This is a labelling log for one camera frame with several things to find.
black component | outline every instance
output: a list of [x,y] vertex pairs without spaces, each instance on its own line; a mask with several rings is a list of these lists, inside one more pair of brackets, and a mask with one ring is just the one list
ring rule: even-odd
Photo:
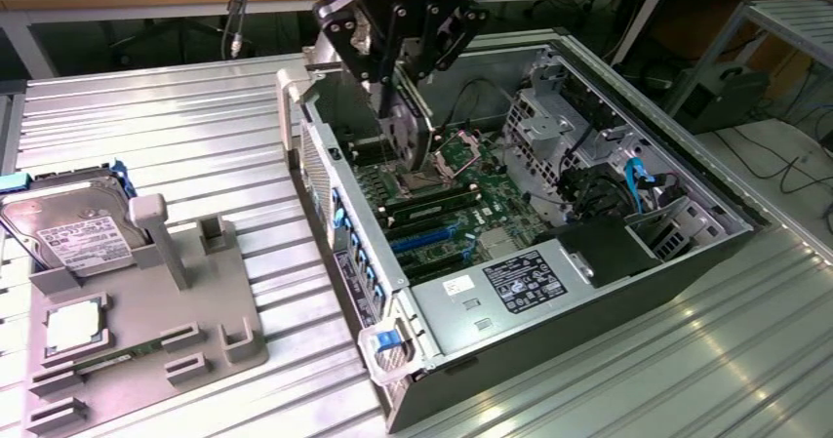
[[568,293],[538,251],[484,269],[506,309],[518,314]]
[[414,255],[401,254],[396,256],[396,260],[400,263],[400,266],[405,267],[408,265],[416,264],[420,262]]
[[664,187],[666,182],[666,174],[654,175],[653,181],[649,181],[646,177],[640,177],[640,179],[637,179],[637,189],[652,189],[656,187]]
[[362,288],[365,282],[362,281],[362,278],[357,275],[349,252],[338,252],[334,254],[334,257],[337,259],[341,277],[343,278],[345,285],[347,286],[350,297],[353,298],[353,305],[355,306],[355,310],[359,316],[359,322],[362,323],[362,326],[367,328],[369,326],[377,324],[378,319],[377,314],[374,313],[371,302],[367,300],[365,289]]
[[445,258],[434,259],[425,264],[406,267],[402,270],[408,278],[417,278],[440,272],[441,270],[449,270],[456,268],[461,263],[466,261],[466,257],[462,253],[457,255],[446,256]]
[[377,211],[377,219],[387,220],[389,228],[436,219],[477,205],[480,196],[481,189],[464,184],[457,188],[386,205],[385,211]]
[[561,173],[556,183],[558,195],[573,202],[577,218],[604,215],[625,217],[636,212],[624,180],[608,163],[586,169],[570,168]]
[[406,236],[437,230],[446,225],[448,223],[444,221],[444,219],[424,220],[410,225],[400,226],[398,228],[386,229],[386,238],[389,238],[390,241],[398,240],[400,238],[405,238]]
[[353,164],[359,167],[377,165],[396,157],[392,145],[386,140],[377,140],[362,144],[354,144],[350,147],[350,152],[355,152],[355,154],[351,153],[351,160]]
[[577,253],[585,260],[593,271],[590,283],[597,288],[662,264],[628,231],[620,217],[600,217],[560,226],[542,233],[536,243],[552,238],[558,239],[568,253]]
[[[355,10],[371,27],[367,54],[351,44]],[[313,14],[350,73],[383,85],[381,118],[392,110],[393,70],[401,53],[414,82],[436,69],[448,70],[489,18],[474,0],[325,0]]]
[[[666,177],[666,180],[668,180],[668,176],[669,175],[654,175],[656,178]],[[666,186],[665,189],[662,189],[662,194],[660,194],[660,197],[657,197],[657,204],[660,207],[665,207],[685,195],[687,195],[687,188],[683,187],[683,184],[680,183],[679,180],[675,180],[675,183]]]

blue latch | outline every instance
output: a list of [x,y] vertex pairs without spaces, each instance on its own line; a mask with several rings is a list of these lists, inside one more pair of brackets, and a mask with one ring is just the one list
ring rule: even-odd
[[343,225],[345,211],[343,207],[339,207],[337,210],[337,214],[334,215],[334,227],[341,228]]
[[377,341],[379,342],[377,353],[383,352],[394,347],[400,347],[402,345],[402,337],[400,336],[400,332],[396,329],[393,331],[385,331],[383,333],[378,333]]
[[122,160],[115,159],[114,164],[110,166],[110,170],[117,172],[119,178],[122,178],[123,188],[129,197],[135,197],[135,187],[133,187],[131,176],[129,175],[129,166],[126,163]]
[[640,178],[644,178],[648,182],[654,182],[656,178],[649,175],[646,172],[646,166],[642,163],[642,159],[640,157],[634,157],[625,163],[625,180],[628,180],[628,189],[630,193],[634,195],[634,200],[637,201],[637,212],[642,213],[642,201],[640,199],[640,191],[637,189],[637,181],[634,179],[634,175]]
[[31,176],[26,172],[16,172],[0,177],[0,194],[26,191],[31,183]]

motherboard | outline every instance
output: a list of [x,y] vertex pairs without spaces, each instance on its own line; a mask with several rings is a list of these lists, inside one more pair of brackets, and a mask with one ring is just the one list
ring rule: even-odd
[[549,228],[506,174],[502,143],[449,130],[434,149],[418,172],[385,150],[379,163],[355,168],[412,283],[514,253]]

white label sticker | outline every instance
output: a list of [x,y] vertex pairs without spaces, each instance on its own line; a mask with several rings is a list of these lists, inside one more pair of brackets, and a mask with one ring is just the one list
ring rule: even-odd
[[112,217],[38,230],[38,236],[70,270],[131,257],[131,247]]
[[469,289],[474,289],[474,281],[472,280],[472,277],[464,275],[456,279],[442,282],[442,286],[445,287],[445,292],[452,297]]

table leg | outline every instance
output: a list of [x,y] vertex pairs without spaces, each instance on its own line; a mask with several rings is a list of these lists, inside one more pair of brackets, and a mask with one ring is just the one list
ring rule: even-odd
[[628,33],[625,33],[625,39],[622,40],[622,44],[620,45],[620,49],[616,52],[616,56],[613,57],[613,62],[610,64],[618,64],[625,60],[628,52],[634,46],[634,41],[637,41],[637,36],[640,36],[642,28],[646,26],[646,21],[649,21],[657,2],[660,2],[660,0],[646,0],[642,4],[640,13],[637,14],[637,18],[634,19],[634,23],[632,24]]
[[753,54],[757,51],[757,48],[760,48],[760,45],[764,44],[764,40],[767,39],[769,33],[764,33],[763,36],[760,36],[753,43],[751,43],[749,45],[747,45],[747,47],[744,48],[744,50],[741,51],[741,53],[739,53],[739,55],[736,56],[735,60],[743,64],[747,64],[751,61],[751,58],[753,57]]
[[30,77],[32,79],[55,77],[55,67],[31,32],[27,13],[0,12],[0,27],[12,42],[12,47],[24,63]]

